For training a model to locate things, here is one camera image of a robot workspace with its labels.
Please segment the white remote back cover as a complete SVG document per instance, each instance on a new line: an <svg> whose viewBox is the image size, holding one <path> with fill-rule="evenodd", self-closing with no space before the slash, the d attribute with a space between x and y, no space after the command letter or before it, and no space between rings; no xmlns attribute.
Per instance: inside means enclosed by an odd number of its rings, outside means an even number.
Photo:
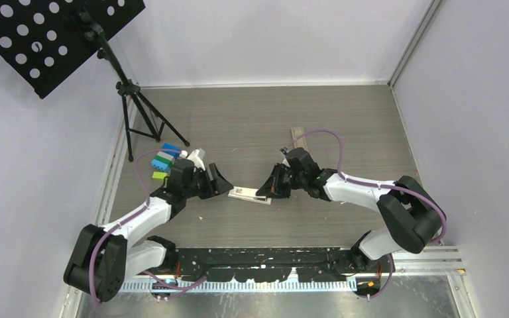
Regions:
<svg viewBox="0 0 509 318"><path fill-rule="evenodd" d="M236 195L245 195L245 196L256 196L257 189L247 188L247 187L234 187L229 193L233 193Z"/></svg>

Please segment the white slim remote control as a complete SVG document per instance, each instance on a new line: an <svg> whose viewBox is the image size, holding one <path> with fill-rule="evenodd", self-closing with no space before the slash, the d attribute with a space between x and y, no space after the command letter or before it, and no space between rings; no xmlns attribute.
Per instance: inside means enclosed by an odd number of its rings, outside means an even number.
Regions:
<svg viewBox="0 0 509 318"><path fill-rule="evenodd" d="M272 202L271 198L258 197L258 196L252 197L252 196L245 196L245 195L236 195L233 193L230 193L228 195L228 197L234 198L234 199L240 199L243 201L253 202L253 203L261 203L261 204L265 204L265 205L270 205Z"/></svg>

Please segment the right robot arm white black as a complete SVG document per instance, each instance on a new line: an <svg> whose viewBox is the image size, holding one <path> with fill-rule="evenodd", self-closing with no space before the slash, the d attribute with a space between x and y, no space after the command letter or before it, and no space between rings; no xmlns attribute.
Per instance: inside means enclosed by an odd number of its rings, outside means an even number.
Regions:
<svg viewBox="0 0 509 318"><path fill-rule="evenodd" d="M295 189L315 199L351 203L380 214L384 227L365 233L347 254L361 272L370 271L380 258L399 250L419 254L445 232L445 213L409 176L396 181L356 178L337 169L320 168L308 151L295 148L274 165L256 195L284 199Z"/></svg>

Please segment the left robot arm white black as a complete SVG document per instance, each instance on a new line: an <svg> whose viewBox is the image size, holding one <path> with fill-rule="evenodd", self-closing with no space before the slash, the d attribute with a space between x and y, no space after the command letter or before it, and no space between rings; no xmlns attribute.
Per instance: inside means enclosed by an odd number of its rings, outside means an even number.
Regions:
<svg viewBox="0 0 509 318"><path fill-rule="evenodd" d="M147 234L173 219L188 199L209 199L233 189L216 164L204 167L188 158L174 162L164 185L139 207L105 225L86 225L78 236L63 274L65 284L102 302L123 283L149 269L169 274L177 264L176 245Z"/></svg>

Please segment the grey toy brick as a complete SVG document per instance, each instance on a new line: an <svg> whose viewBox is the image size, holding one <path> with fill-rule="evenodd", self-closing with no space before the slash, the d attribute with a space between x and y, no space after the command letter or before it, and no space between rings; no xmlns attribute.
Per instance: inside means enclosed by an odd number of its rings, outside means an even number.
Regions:
<svg viewBox="0 0 509 318"><path fill-rule="evenodd" d="M155 156L155 160L162 162L166 165L171 165L174 162L174 157L173 157L173 155L170 155L163 151L159 151Z"/></svg>

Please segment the lime green toy wedge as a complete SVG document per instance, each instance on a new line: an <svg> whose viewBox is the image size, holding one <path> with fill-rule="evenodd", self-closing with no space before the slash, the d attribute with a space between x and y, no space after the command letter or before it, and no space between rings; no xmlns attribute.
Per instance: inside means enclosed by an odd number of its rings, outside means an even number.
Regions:
<svg viewBox="0 0 509 318"><path fill-rule="evenodd" d="M152 173L152 179L154 180L164 180L167 176L168 174L166 172L156 171Z"/></svg>

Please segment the green blue toy brick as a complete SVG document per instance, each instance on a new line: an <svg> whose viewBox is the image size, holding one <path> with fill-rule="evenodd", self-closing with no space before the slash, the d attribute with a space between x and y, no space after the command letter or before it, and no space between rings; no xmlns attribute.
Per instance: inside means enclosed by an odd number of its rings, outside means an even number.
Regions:
<svg viewBox="0 0 509 318"><path fill-rule="evenodd" d="M154 159L154 160L152 160L151 165L155 170L168 173L172 166L172 162L171 161L163 162L163 161Z"/></svg>

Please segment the black perforated music stand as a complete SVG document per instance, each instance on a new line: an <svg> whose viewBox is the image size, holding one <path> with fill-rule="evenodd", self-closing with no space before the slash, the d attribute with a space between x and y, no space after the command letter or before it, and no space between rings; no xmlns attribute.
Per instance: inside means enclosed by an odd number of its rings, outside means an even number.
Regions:
<svg viewBox="0 0 509 318"><path fill-rule="evenodd" d="M119 78L127 142L132 133L159 142L168 127L189 146L124 73L109 44L144 8L144 1L0 1L0 56L44 99L95 54Z"/></svg>

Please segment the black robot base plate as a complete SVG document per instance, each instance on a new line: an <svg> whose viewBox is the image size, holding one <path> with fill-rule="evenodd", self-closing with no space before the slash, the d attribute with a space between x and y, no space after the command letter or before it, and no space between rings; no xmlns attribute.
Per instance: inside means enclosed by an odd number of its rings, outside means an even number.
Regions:
<svg viewBox="0 0 509 318"><path fill-rule="evenodd" d="M284 282L297 277L299 282L341 282L355 274L385 278L390 272L386 256L364 261L350 249L319 248L179 248L168 265L150 268L157 275L195 282L240 283Z"/></svg>

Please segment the aluminium rail frame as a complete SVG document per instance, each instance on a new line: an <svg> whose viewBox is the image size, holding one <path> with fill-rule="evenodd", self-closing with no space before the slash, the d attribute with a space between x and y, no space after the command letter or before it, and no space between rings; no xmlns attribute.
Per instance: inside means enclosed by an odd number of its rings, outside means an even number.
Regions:
<svg viewBox="0 0 509 318"><path fill-rule="evenodd" d="M355 274L341 282L299 282L297 277L284 282L240 283L209 282L202 277L195 282L185 282L168 275L138 274L126 280L119 292L177 293L185 289L192 292L324 292L352 291L363 295L365 291L378 292L388 278L394 276L451 276L464 275L458 252L450 246L429 246L421 254L396 252L391 258L390 272L385 278L372 278L364 274Z"/></svg>

